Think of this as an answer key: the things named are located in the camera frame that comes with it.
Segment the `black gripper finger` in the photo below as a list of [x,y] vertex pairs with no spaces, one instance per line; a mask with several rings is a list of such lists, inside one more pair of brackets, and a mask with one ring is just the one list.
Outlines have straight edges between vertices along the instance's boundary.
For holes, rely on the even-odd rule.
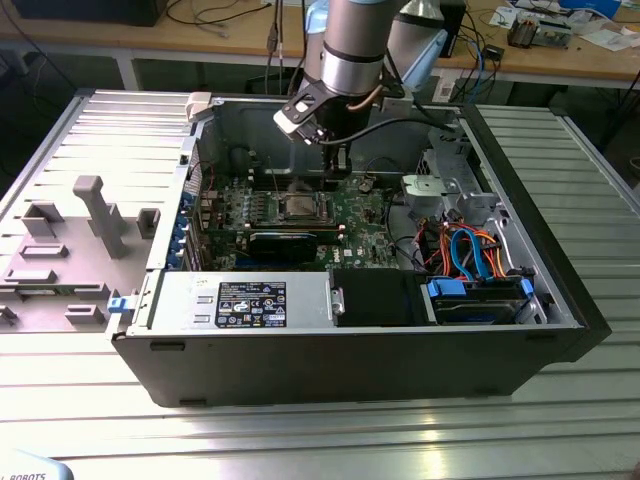
[[351,174],[350,145],[330,145],[323,147],[324,176],[330,181],[338,181]]

